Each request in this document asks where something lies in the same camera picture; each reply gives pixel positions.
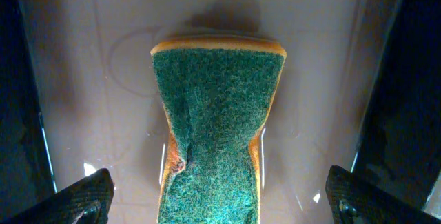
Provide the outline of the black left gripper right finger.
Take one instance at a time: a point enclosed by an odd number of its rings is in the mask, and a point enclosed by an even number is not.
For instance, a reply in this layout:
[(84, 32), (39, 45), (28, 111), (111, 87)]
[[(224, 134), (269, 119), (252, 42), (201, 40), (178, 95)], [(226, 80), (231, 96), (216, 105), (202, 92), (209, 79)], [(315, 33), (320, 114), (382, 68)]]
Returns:
[(436, 217), (403, 203), (337, 165), (329, 169), (325, 191), (337, 224), (440, 224)]

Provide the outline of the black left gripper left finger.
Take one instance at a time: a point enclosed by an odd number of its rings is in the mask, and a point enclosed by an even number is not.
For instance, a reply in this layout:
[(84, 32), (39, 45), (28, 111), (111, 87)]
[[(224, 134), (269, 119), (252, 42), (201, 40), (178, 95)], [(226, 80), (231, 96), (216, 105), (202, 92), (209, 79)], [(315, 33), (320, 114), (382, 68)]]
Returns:
[(107, 224), (113, 197), (110, 172), (101, 168), (2, 224)]

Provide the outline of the green and orange sponge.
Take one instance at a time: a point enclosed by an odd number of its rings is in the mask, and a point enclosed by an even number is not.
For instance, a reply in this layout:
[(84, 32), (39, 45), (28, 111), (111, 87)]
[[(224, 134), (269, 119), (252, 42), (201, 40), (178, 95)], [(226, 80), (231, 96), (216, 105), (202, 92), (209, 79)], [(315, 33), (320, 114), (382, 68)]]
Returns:
[(260, 138), (287, 53), (275, 41), (201, 36), (151, 51), (168, 124), (159, 223), (258, 223)]

